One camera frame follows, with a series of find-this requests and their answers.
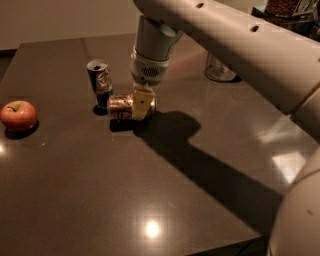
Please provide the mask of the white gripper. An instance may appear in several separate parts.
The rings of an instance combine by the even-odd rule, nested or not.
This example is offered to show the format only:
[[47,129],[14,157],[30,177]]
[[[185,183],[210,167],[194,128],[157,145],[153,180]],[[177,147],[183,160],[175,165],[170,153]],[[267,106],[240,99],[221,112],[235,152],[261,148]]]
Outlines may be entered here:
[[161,83],[169,64],[169,60],[150,60],[133,50],[130,71],[133,80],[137,82],[133,86],[132,118],[134,120],[144,120],[156,112],[156,94],[148,85],[155,86]]

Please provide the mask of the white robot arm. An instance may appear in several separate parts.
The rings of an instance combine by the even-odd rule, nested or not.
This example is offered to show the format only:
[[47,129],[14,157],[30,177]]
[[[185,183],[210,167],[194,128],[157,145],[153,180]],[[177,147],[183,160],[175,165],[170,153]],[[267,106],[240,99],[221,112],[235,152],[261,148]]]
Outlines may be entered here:
[[[133,0],[147,18],[189,35],[314,140],[320,138],[320,45],[215,0]],[[320,256],[320,157],[278,210],[267,256]]]

